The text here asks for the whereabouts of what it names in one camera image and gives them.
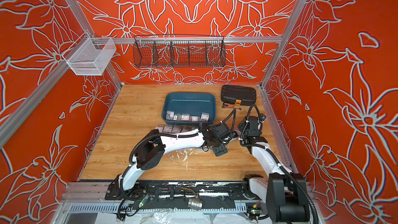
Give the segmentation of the blue plastic storage tray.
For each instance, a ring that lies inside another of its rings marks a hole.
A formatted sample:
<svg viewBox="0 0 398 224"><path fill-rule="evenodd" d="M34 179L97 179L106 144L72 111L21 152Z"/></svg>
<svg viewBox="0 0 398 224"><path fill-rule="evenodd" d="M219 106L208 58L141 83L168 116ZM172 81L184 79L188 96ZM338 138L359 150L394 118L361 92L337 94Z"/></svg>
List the blue plastic storage tray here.
<svg viewBox="0 0 398 224"><path fill-rule="evenodd" d="M217 118L216 98L211 93L172 92L164 100L161 117L166 124L212 124Z"/></svg>

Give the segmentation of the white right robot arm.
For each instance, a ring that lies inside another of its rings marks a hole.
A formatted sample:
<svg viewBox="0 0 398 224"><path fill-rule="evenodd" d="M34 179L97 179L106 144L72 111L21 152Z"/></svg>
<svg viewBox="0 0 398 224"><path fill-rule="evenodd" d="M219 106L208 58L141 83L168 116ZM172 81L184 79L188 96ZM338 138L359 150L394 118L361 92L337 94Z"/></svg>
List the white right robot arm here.
<svg viewBox="0 0 398 224"><path fill-rule="evenodd" d="M318 211L307 191L304 177L293 173L282 164L262 136L265 118L258 107L252 105L238 127L241 132L238 139L240 145L248 149L267 175L267 179L249 176L249 193L258 196L265 203L266 215L274 224L319 224Z"/></svg>

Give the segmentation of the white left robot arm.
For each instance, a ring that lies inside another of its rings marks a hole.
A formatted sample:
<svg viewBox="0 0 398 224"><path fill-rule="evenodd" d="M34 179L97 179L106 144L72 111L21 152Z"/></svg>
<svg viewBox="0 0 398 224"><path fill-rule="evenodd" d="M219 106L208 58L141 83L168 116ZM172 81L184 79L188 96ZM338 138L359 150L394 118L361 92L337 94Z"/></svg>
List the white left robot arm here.
<svg viewBox="0 0 398 224"><path fill-rule="evenodd" d="M147 170L156 167L162 157L172 151L186 148L211 149L219 157L228 152L227 145L237 137L234 131L236 110L219 124L205 125L182 133L161 133L154 129L133 148L129 156L129 165L109 185L105 200L133 200L131 194L137 180Z"/></svg>

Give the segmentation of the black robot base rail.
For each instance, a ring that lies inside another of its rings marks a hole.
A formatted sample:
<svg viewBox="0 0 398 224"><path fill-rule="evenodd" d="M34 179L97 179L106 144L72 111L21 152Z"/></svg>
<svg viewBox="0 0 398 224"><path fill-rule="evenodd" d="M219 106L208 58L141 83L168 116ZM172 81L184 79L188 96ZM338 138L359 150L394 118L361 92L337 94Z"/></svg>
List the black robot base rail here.
<svg viewBox="0 0 398 224"><path fill-rule="evenodd" d="M194 180L138 180L133 200L123 201L122 210L128 213L140 211L193 211L188 208L189 198L203 201L204 213L243 213L264 216L265 203L251 195L243 181L194 181Z"/></svg>

